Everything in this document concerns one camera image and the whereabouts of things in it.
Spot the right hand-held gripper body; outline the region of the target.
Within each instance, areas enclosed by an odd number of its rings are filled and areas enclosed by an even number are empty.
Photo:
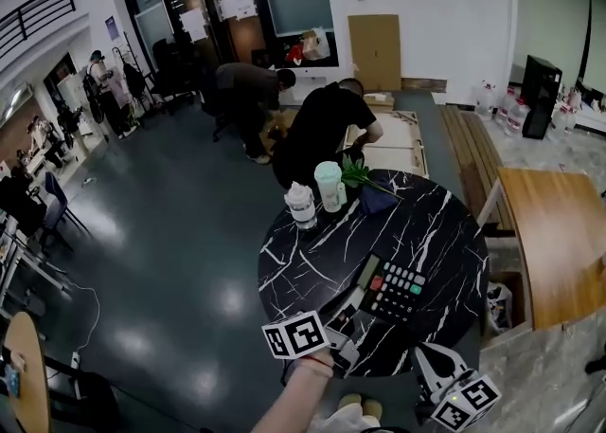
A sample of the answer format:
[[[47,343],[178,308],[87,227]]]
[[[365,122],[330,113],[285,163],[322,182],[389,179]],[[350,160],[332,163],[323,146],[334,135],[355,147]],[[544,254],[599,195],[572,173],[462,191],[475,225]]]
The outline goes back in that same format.
[[[502,399],[487,374],[468,367],[457,367],[446,376],[419,369],[419,385],[419,424],[434,422],[450,432],[476,424]]]

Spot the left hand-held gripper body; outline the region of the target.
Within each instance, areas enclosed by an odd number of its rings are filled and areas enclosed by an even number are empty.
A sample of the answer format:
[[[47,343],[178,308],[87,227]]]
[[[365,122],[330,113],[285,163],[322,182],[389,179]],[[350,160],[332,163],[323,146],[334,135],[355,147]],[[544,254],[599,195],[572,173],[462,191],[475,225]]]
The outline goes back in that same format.
[[[275,359],[295,360],[328,348],[338,366],[354,366],[359,357],[353,340],[334,321],[323,324],[316,311],[299,313],[261,327]]]

